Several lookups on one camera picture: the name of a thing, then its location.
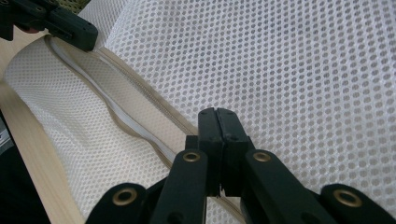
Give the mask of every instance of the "perforated white fabric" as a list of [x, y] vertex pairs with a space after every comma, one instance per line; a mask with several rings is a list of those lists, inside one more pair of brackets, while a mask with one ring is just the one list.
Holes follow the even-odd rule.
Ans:
[[128, 2], [130, 0], [91, 0], [78, 14], [81, 18], [94, 24], [98, 29], [99, 35], [95, 49], [99, 49], [105, 44], [114, 23]]
[[155, 104], [146, 97], [145, 90], [131, 80], [133, 77], [122, 73], [111, 63], [105, 63], [83, 51], [70, 48], [64, 42], [52, 39], [51, 43], [62, 59], [68, 60], [71, 66], [84, 71], [87, 78], [91, 78], [98, 89], [119, 105], [126, 114], [154, 136], [161, 137], [169, 148], [167, 150], [174, 150], [170, 153], [172, 156], [168, 156], [170, 161], [177, 152], [184, 149], [186, 134], [156, 108]]
[[50, 53], [43, 40], [12, 61], [6, 82], [43, 125], [84, 217], [119, 183], [148, 188], [167, 176], [152, 146], [121, 131], [102, 100]]
[[212, 198], [207, 198], [206, 223], [212, 224], [236, 224], [241, 223], [231, 216], [223, 207], [219, 206]]
[[106, 48], [187, 120], [235, 111], [309, 189], [396, 216], [395, 1], [131, 1]]

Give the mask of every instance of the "black mechanical arm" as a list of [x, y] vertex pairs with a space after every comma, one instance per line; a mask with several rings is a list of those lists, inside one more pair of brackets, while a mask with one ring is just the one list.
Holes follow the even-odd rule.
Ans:
[[205, 223], [206, 197], [241, 197], [246, 223], [396, 223], [352, 187], [332, 184], [320, 195], [306, 189], [280, 159], [256, 149], [233, 111], [199, 113], [198, 136], [187, 136], [169, 176], [145, 189], [110, 189], [87, 223]]
[[93, 50], [98, 30], [56, 0], [0, 0], [0, 37], [13, 40], [14, 24], [26, 33], [49, 33], [82, 50]]

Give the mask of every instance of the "brass insert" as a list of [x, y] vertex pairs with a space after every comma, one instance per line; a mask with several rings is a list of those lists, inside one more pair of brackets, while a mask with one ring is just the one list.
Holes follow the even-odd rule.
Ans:
[[135, 189], [126, 188], [120, 189], [113, 196], [113, 203], [118, 206], [124, 206], [132, 203], [137, 198]]
[[183, 155], [184, 161], [198, 161], [201, 159], [201, 156], [195, 152], [189, 152]]
[[[363, 204], [356, 194], [345, 189], [337, 189], [334, 191], [333, 195], [338, 202], [349, 207], [360, 207]], [[352, 200], [346, 199], [343, 195], [351, 197]]]
[[256, 152], [253, 154], [253, 158], [256, 159], [256, 161], [269, 161], [271, 160], [270, 155], [268, 155], [265, 152]]

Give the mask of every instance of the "screw hole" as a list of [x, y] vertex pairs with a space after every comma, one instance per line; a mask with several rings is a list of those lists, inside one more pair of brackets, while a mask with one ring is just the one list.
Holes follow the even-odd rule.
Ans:
[[267, 153], [264, 152], [256, 152], [253, 154], [253, 158], [256, 161], [269, 161], [271, 160], [270, 155], [268, 155]]
[[124, 206], [132, 203], [137, 198], [135, 189], [120, 189], [113, 195], [113, 203], [117, 206]]
[[349, 207], [360, 207], [363, 204], [361, 199], [349, 190], [337, 189], [334, 191], [333, 195], [339, 203]]
[[183, 156], [184, 161], [198, 161], [200, 159], [201, 159], [201, 156], [195, 152], [189, 152], [189, 153], [184, 154], [184, 156]]

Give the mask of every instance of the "brass screw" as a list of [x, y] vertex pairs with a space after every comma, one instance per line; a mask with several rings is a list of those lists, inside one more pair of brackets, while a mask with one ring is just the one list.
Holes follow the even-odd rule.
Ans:
[[113, 203], [124, 206], [132, 203], [137, 198], [137, 192], [132, 188], [120, 189], [113, 195]]
[[269, 160], [271, 160], [270, 155], [268, 155], [265, 152], [256, 152], [256, 153], [253, 154], [253, 158], [256, 161], [269, 161]]
[[195, 152], [189, 152], [183, 155], [184, 161], [198, 161], [201, 159], [201, 156]]
[[[343, 194], [350, 196], [353, 200], [350, 201], [350, 200], [343, 198], [342, 197]], [[340, 202], [346, 206], [349, 206], [349, 207], [360, 207], [363, 204], [361, 199], [356, 194], [354, 194], [353, 192], [351, 192], [349, 190], [337, 189], [334, 191], [333, 195], [338, 202]]]

